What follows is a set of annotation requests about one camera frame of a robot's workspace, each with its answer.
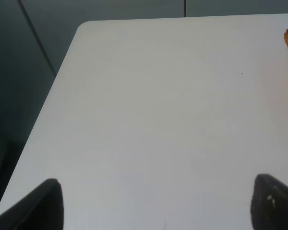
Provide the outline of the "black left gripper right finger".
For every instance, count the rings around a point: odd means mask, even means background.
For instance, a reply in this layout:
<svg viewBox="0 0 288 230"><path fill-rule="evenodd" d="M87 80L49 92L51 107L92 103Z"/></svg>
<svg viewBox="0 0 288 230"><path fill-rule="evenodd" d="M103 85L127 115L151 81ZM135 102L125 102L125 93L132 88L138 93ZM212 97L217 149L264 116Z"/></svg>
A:
<svg viewBox="0 0 288 230"><path fill-rule="evenodd" d="M254 230L288 230L288 186L269 174L258 174L250 213Z"/></svg>

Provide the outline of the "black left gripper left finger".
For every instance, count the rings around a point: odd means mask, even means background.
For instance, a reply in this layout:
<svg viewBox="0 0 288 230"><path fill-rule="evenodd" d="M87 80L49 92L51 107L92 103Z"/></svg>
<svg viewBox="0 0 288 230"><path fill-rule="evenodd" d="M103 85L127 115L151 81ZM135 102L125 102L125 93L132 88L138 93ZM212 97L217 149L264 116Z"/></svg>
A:
<svg viewBox="0 0 288 230"><path fill-rule="evenodd" d="M62 230L64 206L57 179L47 179L0 215L0 230Z"/></svg>

